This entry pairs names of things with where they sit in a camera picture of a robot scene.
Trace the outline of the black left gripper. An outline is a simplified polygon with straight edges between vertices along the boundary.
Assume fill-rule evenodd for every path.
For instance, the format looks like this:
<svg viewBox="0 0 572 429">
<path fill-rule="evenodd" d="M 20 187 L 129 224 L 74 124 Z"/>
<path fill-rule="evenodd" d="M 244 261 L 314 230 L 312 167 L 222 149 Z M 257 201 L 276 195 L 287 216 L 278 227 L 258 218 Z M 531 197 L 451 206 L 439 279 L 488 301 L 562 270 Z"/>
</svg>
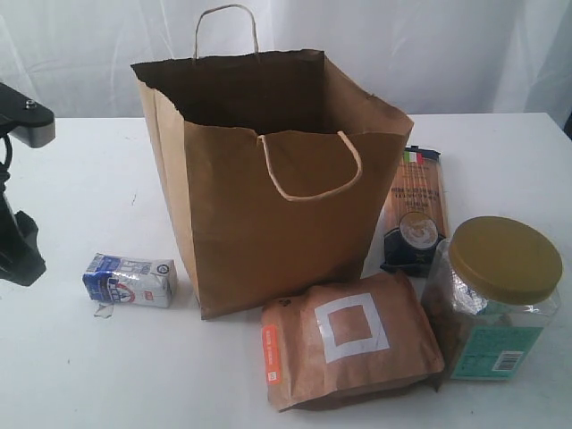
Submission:
<svg viewBox="0 0 572 429">
<path fill-rule="evenodd" d="M 1 279 L 31 286 L 45 271 L 38 250 L 38 226 L 23 211 L 14 213 L 1 187 Z"/>
</svg>

